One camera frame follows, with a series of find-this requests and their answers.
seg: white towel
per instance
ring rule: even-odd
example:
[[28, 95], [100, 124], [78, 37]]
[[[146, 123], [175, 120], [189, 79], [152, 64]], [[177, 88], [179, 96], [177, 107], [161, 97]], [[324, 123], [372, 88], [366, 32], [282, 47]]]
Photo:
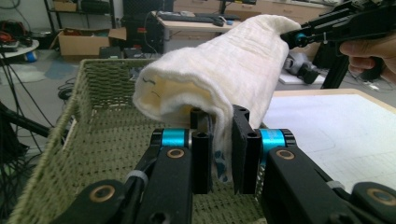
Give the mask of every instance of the white towel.
[[260, 15], [196, 48], [168, 52], [141, 71], [134, 104], [179, 127], [189, 127], [193, 106], [213, 115], [214, 168], [221, 181], [231, 181], [233, 105], [250, 110], [249, 123], [259, 128], [289, 52], [279, 35], [299, 28], [285, 17]]

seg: table surface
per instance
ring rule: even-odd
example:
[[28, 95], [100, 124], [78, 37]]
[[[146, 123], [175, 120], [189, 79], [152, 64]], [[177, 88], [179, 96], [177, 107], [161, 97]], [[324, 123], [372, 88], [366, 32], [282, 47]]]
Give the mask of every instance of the table surface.
[[169, 30], [178, 31], [197, 31], [197, 32], [220, 32], [225, 33], [241, 23], [241, 21], [234, 21], [233, 25], [224, 24], [219, 27], [212, 23], [205, 22], [189, 22], [189, 21], [163, 21], [160, 17], [156, 17], [157, 20]]
[[396, 189], [395, 107], [354, 89], [276, 91], [263, 123], [289, 129], [347, 192], [365, 181]]
[[303, 96], [303, 95], [339, 95], [339, 94], [358, 94], [371, 102], [386, 108], [388, 111], [396, 113], [396, 108], [388, 105], [373, 96], [356, 89], [326, 89], [326, 90], [303, 90], [303, 91], [275, 91], [275, 97], [281, 96]]
[[16, 51], [16, 52], [7, 52], [7, 53], [5, 53], [5, 55], [6, 55], [6, 58], [15, 57], [15, 56], [22, 55], [22, 54], [25, 54], [27, 52], [30, 52], [32, 50], [35, 50], [36, 48], [38, 48], [38, 46], [39, 46], [38, 40], [33, 40], [33, 44], [32, 44], [31, 47], [28, 47], [28, 48], [18, 47], [18, 51]]

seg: woven basket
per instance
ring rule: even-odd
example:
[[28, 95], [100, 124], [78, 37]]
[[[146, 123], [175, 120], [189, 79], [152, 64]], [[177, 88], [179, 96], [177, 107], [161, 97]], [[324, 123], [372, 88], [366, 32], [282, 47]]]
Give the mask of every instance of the woven basket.
[[[152, 131], [167, 127], [143, 116], [132, 103], [130, 70], [151, 62], [81, 62], [73, 95], [8, 223], [49, 223], [91, 183], [125, 180], [148, 148]], [[263, 217], [253, 196], [234, 195], [232, 185], [214, 183], [214, 192], [194, 195], [192, 223], [251, 223]]]

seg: human hand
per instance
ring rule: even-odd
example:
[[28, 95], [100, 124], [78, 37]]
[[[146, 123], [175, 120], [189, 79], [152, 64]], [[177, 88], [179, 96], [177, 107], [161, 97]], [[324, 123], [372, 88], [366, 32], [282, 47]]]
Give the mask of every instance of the human hand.
[[340, 51], [349, 56], [349, 71], [360, 74], [375, 66], [372, 56], [384, 61], [381, 76], [396, 84], [396, 33], [372, 40], [352, 40], [341, 44]]

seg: cardboard box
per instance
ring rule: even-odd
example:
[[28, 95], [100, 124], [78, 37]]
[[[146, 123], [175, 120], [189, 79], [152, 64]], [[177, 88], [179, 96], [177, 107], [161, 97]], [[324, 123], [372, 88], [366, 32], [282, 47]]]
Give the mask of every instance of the cardboard box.
[[99, 58], [99, 48], [110, 47], [111, 38], [126, 40], [125, 27], [104, 30], [66, 28], [58, 34], [63, 56], [86, 58]]
[[77, 11], [77, 3], [68, 0], [53, 0], [56, 11]]

